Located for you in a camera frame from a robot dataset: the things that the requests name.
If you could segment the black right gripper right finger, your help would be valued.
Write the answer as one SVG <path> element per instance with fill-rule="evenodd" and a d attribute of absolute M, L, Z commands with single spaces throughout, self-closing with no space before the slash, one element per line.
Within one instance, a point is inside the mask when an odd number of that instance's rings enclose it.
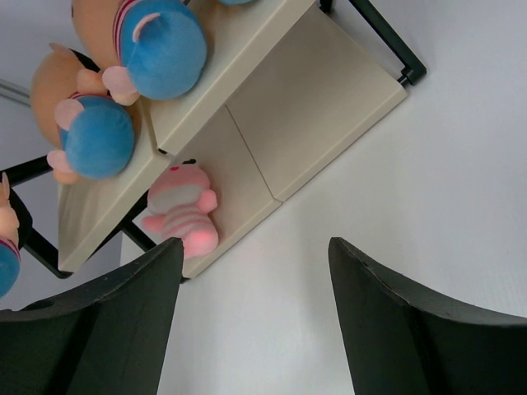
<path fill-rule="evenodd" d="M 526 320 L 467 304 L 329 241 L 356 394 L 524 394 Z"/>

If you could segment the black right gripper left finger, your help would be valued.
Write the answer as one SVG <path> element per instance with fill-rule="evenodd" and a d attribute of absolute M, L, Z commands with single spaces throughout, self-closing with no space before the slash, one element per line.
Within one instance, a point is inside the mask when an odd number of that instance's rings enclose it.
<path fill-rule="evenodd" d="M 155 394 L 183 268 L 168 239 L 134 261 L 1 312 L 3 394 Z"/>

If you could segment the peach doll blue pants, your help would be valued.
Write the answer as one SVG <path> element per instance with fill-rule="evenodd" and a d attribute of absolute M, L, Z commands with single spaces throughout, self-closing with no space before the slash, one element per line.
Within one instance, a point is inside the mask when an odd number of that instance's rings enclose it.
<path fill-rule="evenodd" d="M 32 77 L 30 107 L 54 146 L 46 157 L 54 178 L 74 184 L 117 175 L 133 156 L 133 118 L 110 97 L 90 58 L 61 44 L 49 47 Z"/>
<path fill-rule="evenodd" d="M 71 9 L 74 30 L 117 103 L 174 99 L 201 77 L 208 41 L 181 1 L 76 0 Z"/>
<path fill-rule="evenodd" d="M 19 227 L 20 222 L 10 201 L 11 188 L 6 173 L 1 179 L 1 297 L 9 292 L 20 272 Z"/>

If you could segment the pink striped plush bottom shelf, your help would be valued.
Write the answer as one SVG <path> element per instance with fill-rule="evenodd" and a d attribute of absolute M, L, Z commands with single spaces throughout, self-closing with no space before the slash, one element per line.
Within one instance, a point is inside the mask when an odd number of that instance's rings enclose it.
<path fill-rule="evenodd" d="M 186 259 L 211 253 L 219 235 L 209 214 L 217 208 L 217 195 L 208 175 L 195 159 L 168 166 L 149 188 L 142 227 L 161 237 L 181 239 Z"/>

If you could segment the beige three-tier shelf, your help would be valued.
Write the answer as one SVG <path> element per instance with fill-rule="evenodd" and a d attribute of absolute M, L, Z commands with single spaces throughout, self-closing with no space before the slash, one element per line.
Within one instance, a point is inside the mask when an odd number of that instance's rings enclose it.
<path fill-rule="evenodd" d="M 133 106 L 139 131 L 129 167 L 104 181 L 59 189 L 57 244 L 31 225 L 21 243 L 67 278 L 119 232 L 140 248 L 159 237 L 135 218 L 171 160 L 195 159 L 216 192 L 217 248 L 188 259 L 204 272 L 326 165 L 394 109 L 423 61 L 368 1 L 354 7 L 403 64 L 392 77 L 330 17 L 329 1 L 191 1 L 212 54 L 195 89 L 180 99 Z"/>

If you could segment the peach doll on middle shelf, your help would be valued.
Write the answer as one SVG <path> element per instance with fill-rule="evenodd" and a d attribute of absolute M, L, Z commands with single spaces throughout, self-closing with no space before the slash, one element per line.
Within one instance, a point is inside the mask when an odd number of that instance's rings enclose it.
<path fill-rule="evenodd" d="M 238 5 L 244 5 L 247 3 L 254 2 L 254 0 L 218 0 L 221 4 L 227 5 L 227 6 L 238 6 Z"/>

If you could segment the aluminium frame post left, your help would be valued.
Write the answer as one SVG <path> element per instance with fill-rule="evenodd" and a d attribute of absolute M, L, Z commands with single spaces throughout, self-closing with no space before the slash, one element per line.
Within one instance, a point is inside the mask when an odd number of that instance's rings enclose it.
<path fill-rule="evenodd" d="M 0 96 L 19 105 L 30 107 L 30 92 L 4 79 L 0 79 Z"/>

